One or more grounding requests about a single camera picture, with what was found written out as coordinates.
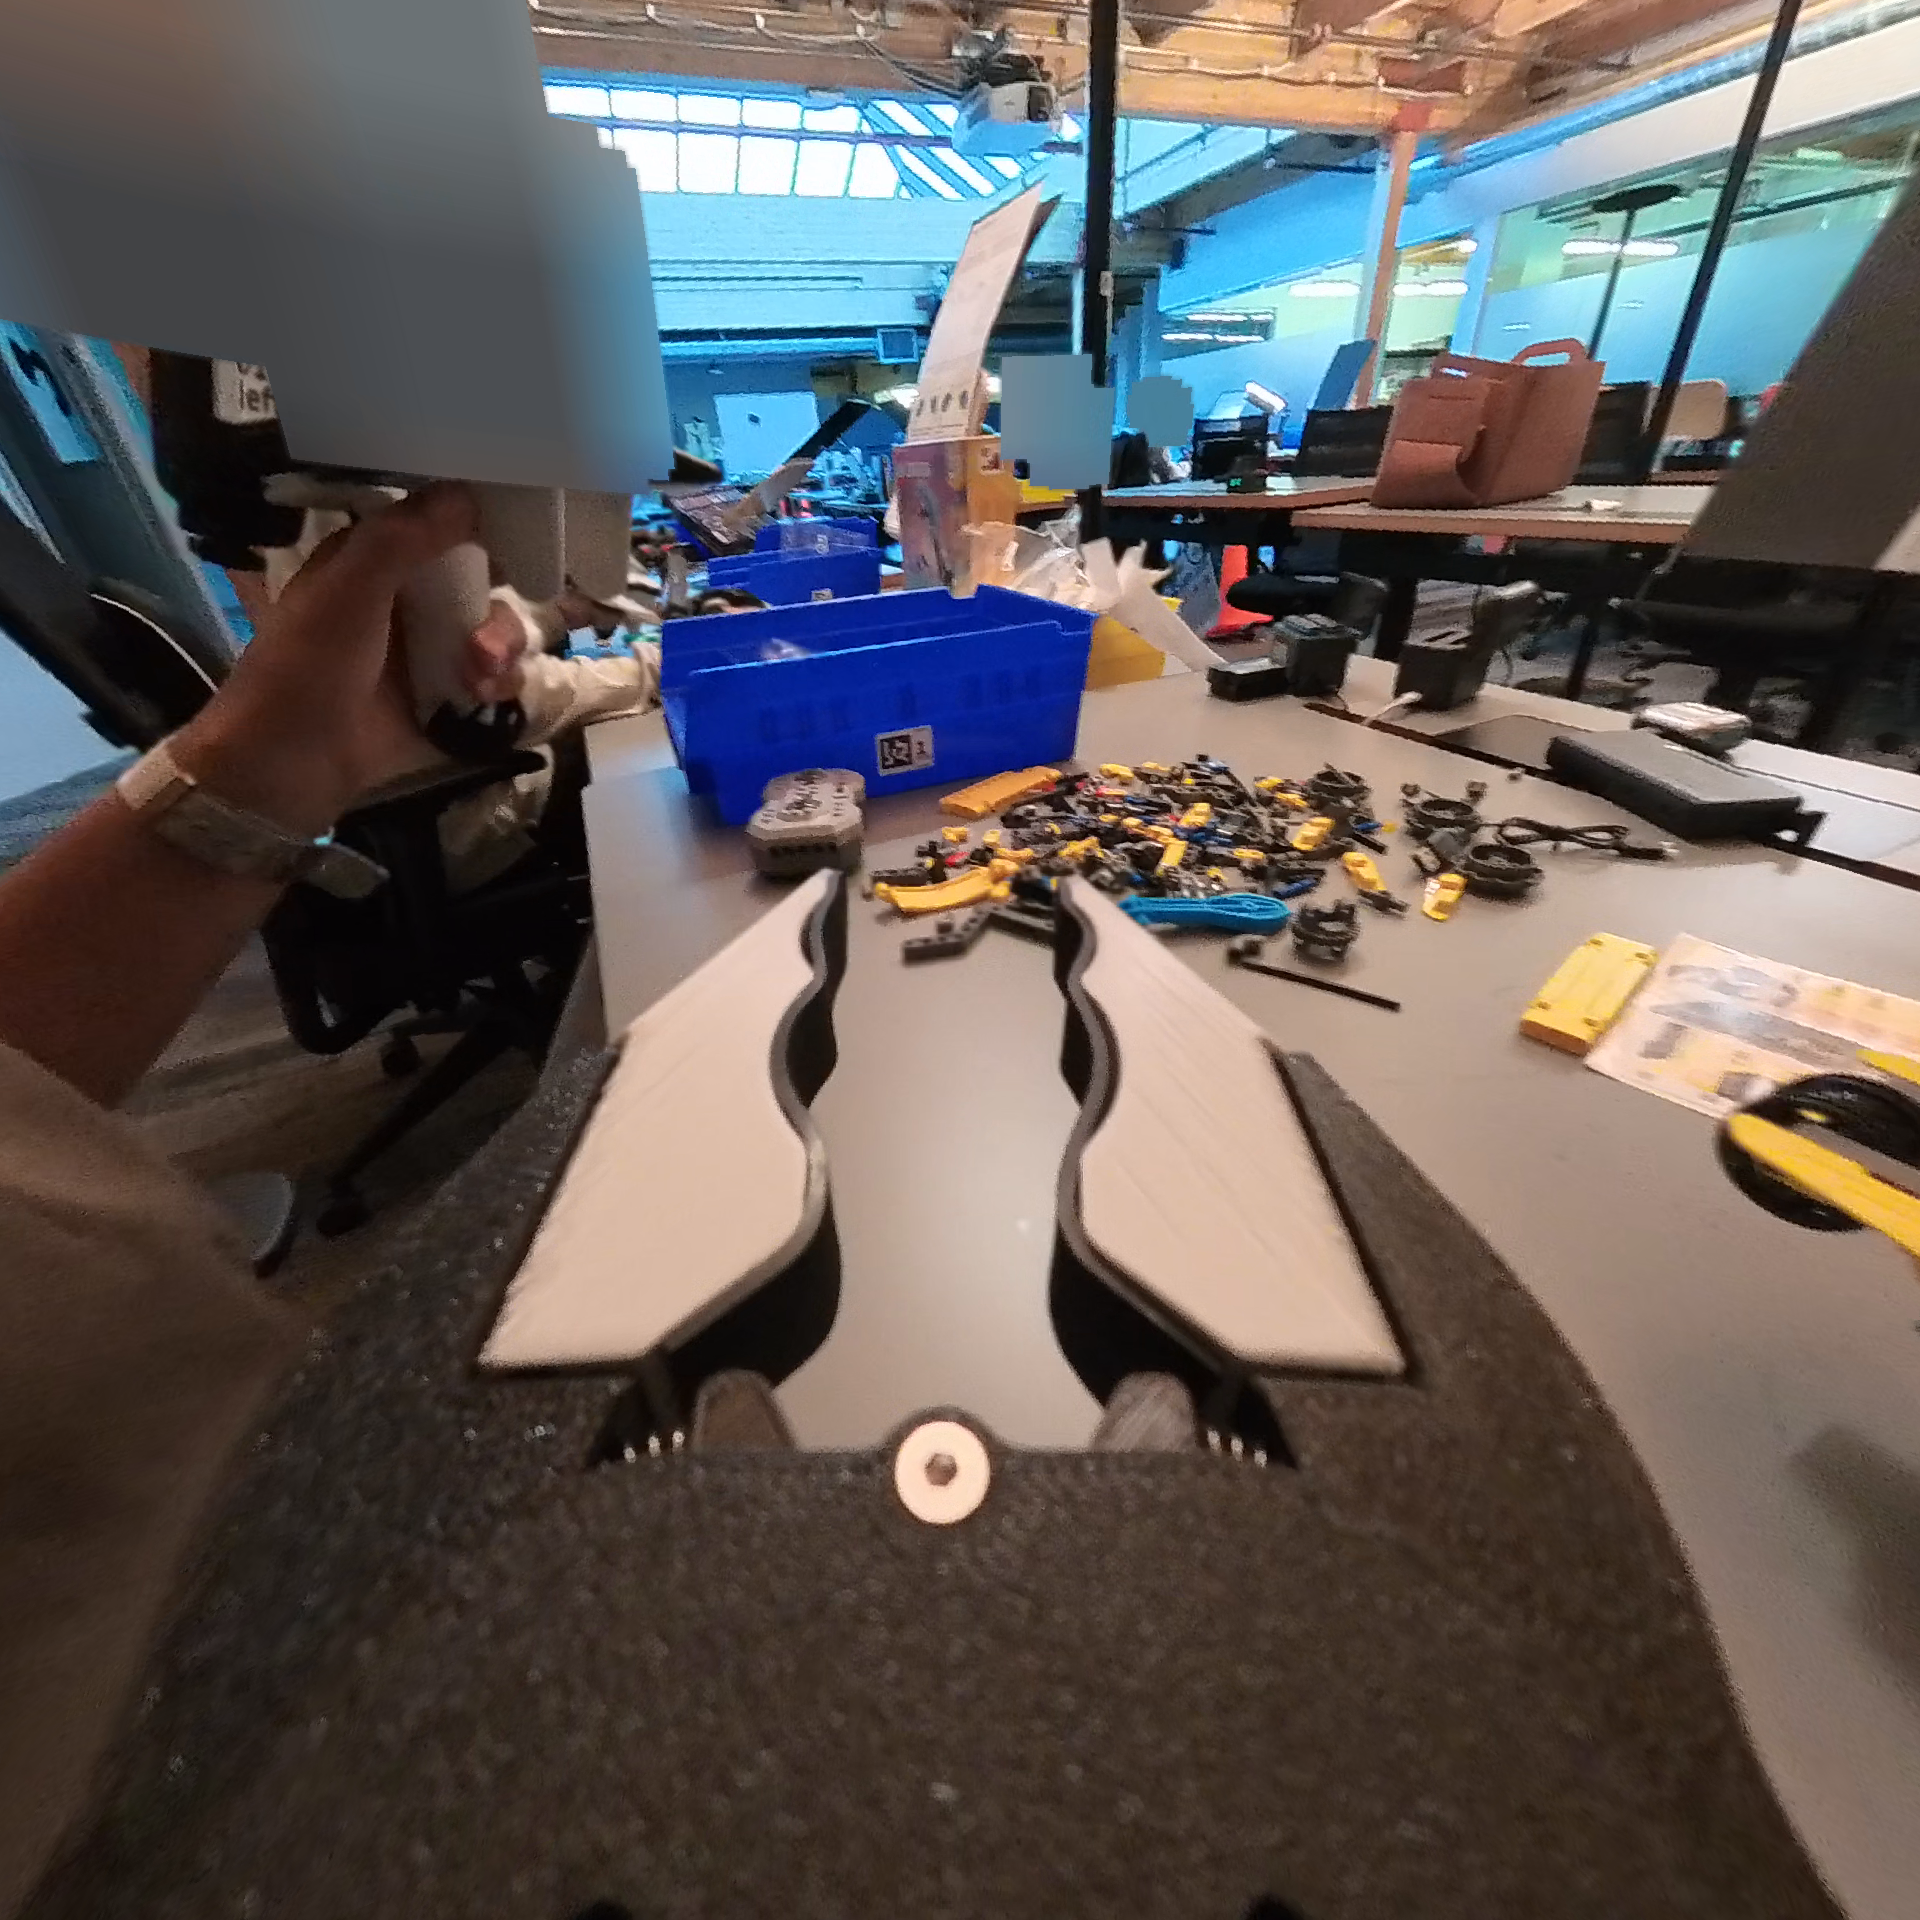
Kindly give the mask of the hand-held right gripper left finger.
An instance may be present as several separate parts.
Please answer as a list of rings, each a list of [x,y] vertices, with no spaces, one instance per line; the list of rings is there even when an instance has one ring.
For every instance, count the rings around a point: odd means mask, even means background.
[[[692,1402],[784,1386],[842,1298],[824,1141],[848,887],[819,871],[616,1035],[478,1343],[476,1375],[622,1378]]]

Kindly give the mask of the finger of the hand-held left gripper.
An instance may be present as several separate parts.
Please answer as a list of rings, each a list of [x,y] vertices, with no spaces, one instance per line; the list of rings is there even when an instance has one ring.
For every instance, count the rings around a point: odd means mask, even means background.
[[[616,601],[628,591],[632,558],[632,494],[566,489],[566,583],[590,601]]]
[[[560,598],[566,578],[565,493],[500,489],[500,582],[528,601]]]

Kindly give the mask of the person's left hand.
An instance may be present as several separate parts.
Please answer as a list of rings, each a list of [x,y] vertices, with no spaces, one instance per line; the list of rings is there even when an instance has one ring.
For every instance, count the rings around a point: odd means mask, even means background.
[[[330,536],[279,591],[228,680],[172,744],[213,799],[312,839],[426,769],[399,591],[478,538],[478,504],[437,483]]]

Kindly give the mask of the long black axle rod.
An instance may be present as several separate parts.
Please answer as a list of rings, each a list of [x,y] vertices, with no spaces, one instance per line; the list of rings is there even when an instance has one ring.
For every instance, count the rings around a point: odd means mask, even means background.
[[[1231,970],[1248,973],[1248,974],[1263,976],[1263,978],[1272,978],[1272,982],[1283,982],[1292,987],[1322,993],[1325,997],[1341,1000],[1341,1002],[1357,1005],[1357,1006],[1367,1006],[1367,1008],[1374,1008],[1374,1010],[1388,1014],[1388,1016],[1398,1016],[1403,1010],[1402,1000],[1386,997],[1386,994],[1379,994],[1379,993],[1367,993],[1367,990],[1352,987],[1348,984],[1332,982],[1331,976],[1319,976],[1319,974],[1302,973],[1302,970],[1295,970],[1295,967],[1280,967],[1280,965],[1272,965],[1269,960],[1262,960],[1262,965],[1255,965],[1255,967],[1231,967]]]

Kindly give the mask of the black office chair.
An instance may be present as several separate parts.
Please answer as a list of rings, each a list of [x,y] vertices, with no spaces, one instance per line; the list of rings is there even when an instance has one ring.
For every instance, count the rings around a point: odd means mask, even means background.
[[[327,1238],[368,1219],[362,1173],[508,1046],[533,1046],[538,997],[518,965],[573,959],[586,937],[586,883],[565,880],[550,855],[528,855],[469,893],[442,846],[444,811],[500,781],[531,773],[514,758],[453,770],[418,770],[380,786],[327,834],[389,871],[368,898],[335,898],[308,885],[282,889],[259,929],[268,933],[282,1008],[300,1043],[359,1043],[404,1005],[448,1014],[467,993],[488,993],[500,1016],[479,1016],[444,1067],[404,1097],[330,1178],[318,1213]]]

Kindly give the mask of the grey battery box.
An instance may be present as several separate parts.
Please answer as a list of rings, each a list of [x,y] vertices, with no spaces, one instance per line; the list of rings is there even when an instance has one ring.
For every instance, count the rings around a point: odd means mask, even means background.
[[[867,839],[867,782],[846,769],[806,769],[770,781],[746,826],[756,875],[802,880],[850,874]]]

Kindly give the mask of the pile of small brick parts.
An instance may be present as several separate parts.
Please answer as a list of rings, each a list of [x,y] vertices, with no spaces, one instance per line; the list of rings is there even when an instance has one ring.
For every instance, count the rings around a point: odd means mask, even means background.
[[[864,898],[876,901],[876,880],[935,883],[1005,862],[1018,866],[1013,896],[994,905],[989,930],[1054,945],[1074,880],[1117,909],[1126,896],[1263,895],[1292,905],[1292,922],[1263,939],[1286,936],[1325,967],[1352,951],[1362,911],[1408,912],[1381,871],[1386,831],[1374,805],[1374,818],[1314,815],[1304,782],[1243,781],[1212,754],[1046,766],[1060,770],[1054,794],[979,824],[943,816],[906,864],[864,878]],[[910,927],[903,939],[936,922],[876,903]]]

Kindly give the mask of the yellow rectangular panel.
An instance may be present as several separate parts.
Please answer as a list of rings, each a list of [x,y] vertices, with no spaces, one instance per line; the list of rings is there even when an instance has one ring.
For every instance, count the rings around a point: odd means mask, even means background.
[[[1614,933],[1594,933],[1531,994],[1520,1017],[1520,1035],[1586,1059],[1656,965],[1656,950]]]

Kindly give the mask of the tall folded paper leaflet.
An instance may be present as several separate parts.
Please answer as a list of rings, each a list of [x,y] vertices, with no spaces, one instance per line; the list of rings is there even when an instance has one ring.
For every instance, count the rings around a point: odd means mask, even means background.
[[[988,347],[1002,305],[1058,202],[1040,186],[973,222],[928,331],[906,442],[964,442],[988,414]]]

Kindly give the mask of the yellow plastic bin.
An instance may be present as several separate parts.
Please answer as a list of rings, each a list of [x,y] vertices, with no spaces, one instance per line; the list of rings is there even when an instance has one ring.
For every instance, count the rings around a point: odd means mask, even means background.
[[[1189,634],[1173,606],[1148,594],[1094,616],[1086,690],[1176,680],[1208,664],[1212,653]]]

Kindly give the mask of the yellow sticker sheet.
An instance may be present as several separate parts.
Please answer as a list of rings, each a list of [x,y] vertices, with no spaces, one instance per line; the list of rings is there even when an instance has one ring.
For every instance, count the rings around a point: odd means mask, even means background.
[[[1703,1118],[1868,1057],[1916,1063],[1917,1005],[1678,936],[1586,1057],[1605,1079]]]

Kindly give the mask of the black charging dock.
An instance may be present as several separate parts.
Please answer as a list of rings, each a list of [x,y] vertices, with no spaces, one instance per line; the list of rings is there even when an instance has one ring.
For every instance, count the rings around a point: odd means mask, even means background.
[[[1408,639],[1398,655],[1392,703],[1412,711],[1452,713],[1479,701],[1493,662],[1531,632],[1542,600],[1536,583],[1484,587],[1466,629]]]

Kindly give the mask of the black power adapter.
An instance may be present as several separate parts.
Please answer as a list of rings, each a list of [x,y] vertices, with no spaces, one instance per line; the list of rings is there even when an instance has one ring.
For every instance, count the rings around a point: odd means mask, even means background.
[[[1552,734],[1542,758],[1548,776],[1560,784],[1688,845],[1804,848],[1827,822],[1799,790],[1650,729]]]

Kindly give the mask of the black ceiling pole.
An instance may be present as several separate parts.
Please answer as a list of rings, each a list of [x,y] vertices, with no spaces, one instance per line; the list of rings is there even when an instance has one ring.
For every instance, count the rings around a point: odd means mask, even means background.
[[[1114,193],[1120,121],[1120,2],[1088,2],[1086,221],[1079,350],[1093,385],[1114,385]]]

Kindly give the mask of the brown felt bag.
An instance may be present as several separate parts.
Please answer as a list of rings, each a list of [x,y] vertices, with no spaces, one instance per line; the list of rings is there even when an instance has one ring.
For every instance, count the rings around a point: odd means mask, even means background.
[[[1605,363],[1578,342],[1510,361],[1439,355],[1395,400],[1368,504],[1375,510],[1490,510],[1575,480]]]

